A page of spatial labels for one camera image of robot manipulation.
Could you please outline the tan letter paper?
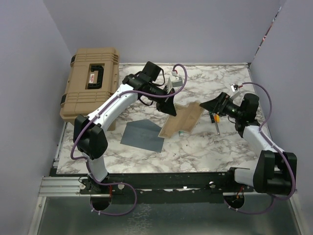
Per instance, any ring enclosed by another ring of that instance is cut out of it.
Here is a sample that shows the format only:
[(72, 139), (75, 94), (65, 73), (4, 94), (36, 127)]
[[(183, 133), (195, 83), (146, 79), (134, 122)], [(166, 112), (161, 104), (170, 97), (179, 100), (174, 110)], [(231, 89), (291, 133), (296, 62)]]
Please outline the tan letter paper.
[(191, 134), (204, 112), (199, 102), (190, 102), (188, 106), (175, 103), (174, 107), (177, 115), (168, 116), (158, 135), (161, 138), (170, 139), (179, 131)]

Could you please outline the grey paper envelope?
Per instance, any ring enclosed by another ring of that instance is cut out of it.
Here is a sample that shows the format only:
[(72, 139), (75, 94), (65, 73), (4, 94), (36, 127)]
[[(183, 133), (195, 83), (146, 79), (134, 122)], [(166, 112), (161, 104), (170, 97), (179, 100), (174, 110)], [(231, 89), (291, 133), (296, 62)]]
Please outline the grey paper envelope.
[(128, 122), (120, 143), (161, 153), (164, 138), (158, 136), (160, 131), (161, 127), (147, 119)]

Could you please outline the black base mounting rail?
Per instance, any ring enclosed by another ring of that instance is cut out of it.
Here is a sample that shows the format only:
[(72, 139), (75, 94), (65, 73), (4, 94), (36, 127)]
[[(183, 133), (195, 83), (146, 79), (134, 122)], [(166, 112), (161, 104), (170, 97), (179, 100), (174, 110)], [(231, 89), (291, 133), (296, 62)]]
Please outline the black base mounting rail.
[(223, 203), (224, 196), (243, 202), (243, 193), (252, 192), (231, 179), (228, 172), (202, 173), (111, 173), (99, 185), (86, 174), (60, 174), (49, 177), (79, 177), (82, 194), (101, 209), (108, 205)]

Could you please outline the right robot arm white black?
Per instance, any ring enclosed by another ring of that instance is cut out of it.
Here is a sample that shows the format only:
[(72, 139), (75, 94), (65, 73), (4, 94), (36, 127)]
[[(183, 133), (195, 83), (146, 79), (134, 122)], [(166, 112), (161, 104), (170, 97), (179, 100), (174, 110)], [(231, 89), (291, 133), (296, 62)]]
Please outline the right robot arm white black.
[(231, 168), (231, 176), (225, 178), (225, 187), (236, 191), (242, 185), (253, 187), (258, 193), (290, 195), (295, 189), (297, 158), (278, 147), (260, 129), (256, 120), (259, 97), (246, 93), (241, 105), (236, 105), (227, 93), (200, 106), (211, 113), (235, 119), (235, 129), (241, 138), (252, 146), (258, 155), (254, 169)]

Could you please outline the orange handled metal tool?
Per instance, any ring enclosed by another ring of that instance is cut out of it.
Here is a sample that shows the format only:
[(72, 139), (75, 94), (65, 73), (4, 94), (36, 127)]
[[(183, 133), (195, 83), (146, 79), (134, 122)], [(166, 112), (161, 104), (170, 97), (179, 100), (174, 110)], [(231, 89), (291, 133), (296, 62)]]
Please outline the orange handled metal tool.
[(220, 135), (220, 130), (219, 130), (219, 127), (218, 127), (218, 123), (215, 122), (215, 127), (216, 127), (216, 130), (217, 130), (217, 135)]

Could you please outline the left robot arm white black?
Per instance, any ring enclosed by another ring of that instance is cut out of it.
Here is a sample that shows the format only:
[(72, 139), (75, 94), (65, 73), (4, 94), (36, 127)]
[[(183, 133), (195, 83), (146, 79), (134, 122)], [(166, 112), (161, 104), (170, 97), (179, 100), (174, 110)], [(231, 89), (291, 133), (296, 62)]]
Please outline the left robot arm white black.
[(156, 103), (159, 112), (176, 116), (174, 89), (160, 88), (155, 84), (158, 75), (164, 70), (147, 62), (143, 70), (127, 75), (116, 92), (98, 109), (87, 116), (78, 115), (74, 121), (74, 147), (83, 153), (88, 172), (93, 178), (91, 187), (97, 193), (107, 190), (105, 179), (108, 171), (104, 163), (104, 153), (108, 148), (106, 131), (115, 119), (142, 96)]

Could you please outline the green handled screwdriver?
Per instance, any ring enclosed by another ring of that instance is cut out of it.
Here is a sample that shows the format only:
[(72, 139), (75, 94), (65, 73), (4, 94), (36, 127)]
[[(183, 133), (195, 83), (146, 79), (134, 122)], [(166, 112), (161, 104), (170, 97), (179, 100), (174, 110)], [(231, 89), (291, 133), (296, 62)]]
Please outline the green handled screwdriver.
[(215, 122), (215, 119), (214, 119), (213, 114), (212, 114), (211, 112), (209, 112), (209, 115), (210, 115), (210, 120), (211, 120), (211, 122), (214, 123), (214, 122)]

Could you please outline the tan plastic tool case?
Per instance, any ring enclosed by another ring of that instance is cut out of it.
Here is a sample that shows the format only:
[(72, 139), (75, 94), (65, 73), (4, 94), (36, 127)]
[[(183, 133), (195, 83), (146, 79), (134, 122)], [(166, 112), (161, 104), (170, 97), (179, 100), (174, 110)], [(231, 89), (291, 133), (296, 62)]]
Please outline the tan plastic tool case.
[(74, 123), (107, 101), (119, 87), (119, 52), (113, 47), (79, 48), (72, 56), (70, 73), (60, 103), (64, 122)]

